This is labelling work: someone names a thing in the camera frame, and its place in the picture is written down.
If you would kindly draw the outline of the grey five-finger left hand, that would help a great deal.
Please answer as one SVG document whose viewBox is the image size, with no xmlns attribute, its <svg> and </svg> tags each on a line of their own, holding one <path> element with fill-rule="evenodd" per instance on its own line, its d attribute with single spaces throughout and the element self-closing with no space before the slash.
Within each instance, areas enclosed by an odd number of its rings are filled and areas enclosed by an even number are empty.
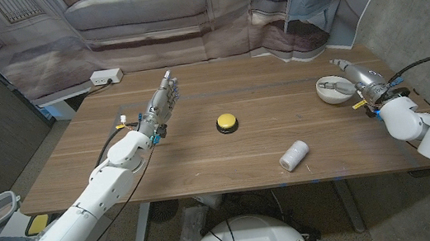
<svg viewBox="0 0 430 241">
<path fill-rule="evenodd" d="M 170 119 L 178 96 L 177 78 L 172 76 L 171 70 L 167 70 L 159 88 L 148 102 L 138 131 L 148 137 L 154 135 L 157 128 L 166 124 Z"/>
</svg>

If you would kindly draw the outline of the grey five-finger right hand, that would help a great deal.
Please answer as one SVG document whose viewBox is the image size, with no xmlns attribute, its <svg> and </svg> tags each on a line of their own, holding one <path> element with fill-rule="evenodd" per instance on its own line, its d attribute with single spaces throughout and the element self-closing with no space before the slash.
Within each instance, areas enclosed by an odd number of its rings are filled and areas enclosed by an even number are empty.
<svg viewBox="0 0 430 241">
<path fill-rule="evenodd" d="M 331 59 L 346 74 L 346 81 L 329 80 L 317 82 L 317 90 L 327 89 L 341 95 L 360 93 L 370 105 L 381 104 L 389 84 L 380 73 L 344 59 Z"/>
</svg>

